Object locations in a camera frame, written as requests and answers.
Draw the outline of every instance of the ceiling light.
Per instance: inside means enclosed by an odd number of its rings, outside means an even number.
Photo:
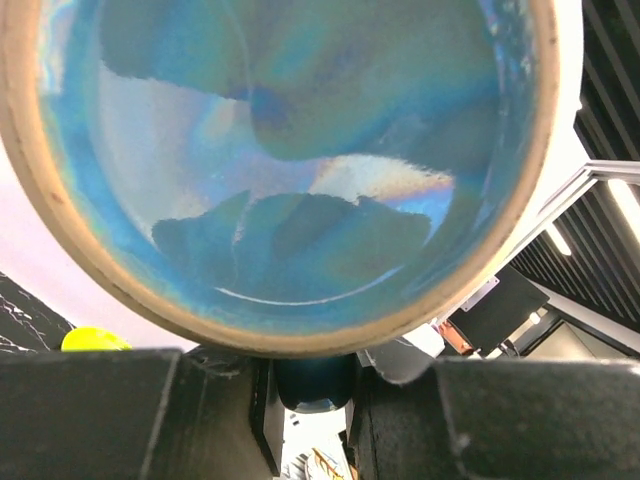
[[[569,245],[567,245],[567,242],[562,238],[562,235],[560,235],[560,232],[553,223],[547,227],[547,233],[561,254],[566,256],[571,255]]]
[[[618,207],[622,211],[625,220],[629,224],[629,228],[640,242],[640,205],[636,196],[622,180],[613,179],[607,181],[607,186],[611,191],[611,195],[615,199]]]
[[[529,315],[529,321],[531,323],[533,323],[534,325],[539,324],[540,323],[540,315],[538,315],[538,312],[531,312],[531,315]]]

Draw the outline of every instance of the wooden rim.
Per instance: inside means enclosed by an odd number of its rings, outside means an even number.
[[[264,335],[227,327],[172,305],[113,260],[74,208],[45,137],[37,96],[41,0],[0,0],[0,133],[22,187],[58,242],[107,292],[136,313],[194,341],[215,342],[255,354],[297,357],[355,351],[406,333],[423,323],[427,315],[433,318],[446,312],[469,295],[509,253],[509,239],[531,206],[558,105],[560,61],[553,0],[530,0],[529,8],[539,58],[538,111],[529,154],[512,198],[483,244],[438,288],[395,314],[359,327],[300,336]]]

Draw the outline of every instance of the yellow object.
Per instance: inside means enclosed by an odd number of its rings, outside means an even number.
[[[96,327],[79,327],[71,330],[62,340],[62,351],[87,350],[131,350],[129,345],[117,335]]]

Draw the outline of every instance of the black ceiling panel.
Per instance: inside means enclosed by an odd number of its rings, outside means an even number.
[[[575,130],[592,159],[640,161],[640,0],[584,0],[582,109]],[[640,187],[630,185],[636,199]],[[640,332],[640,244],[600,182],[554,222],[572,254],[545,232],[511,265]]]
[[[584,0],[582,110],[594,159],[640,160],[640,0]]]
[[[640,187],[631,186],[636,198]],[[511,262],[531,280],[640,332],[640,244],[600,182],[554,222],[571,249],[547,233]]]

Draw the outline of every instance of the iridescent surface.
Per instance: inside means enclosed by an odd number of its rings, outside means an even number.
[[[525,0],[43,3],[72,198],[142,284],[212,321],[314,334],[397,312],[519,177]]]

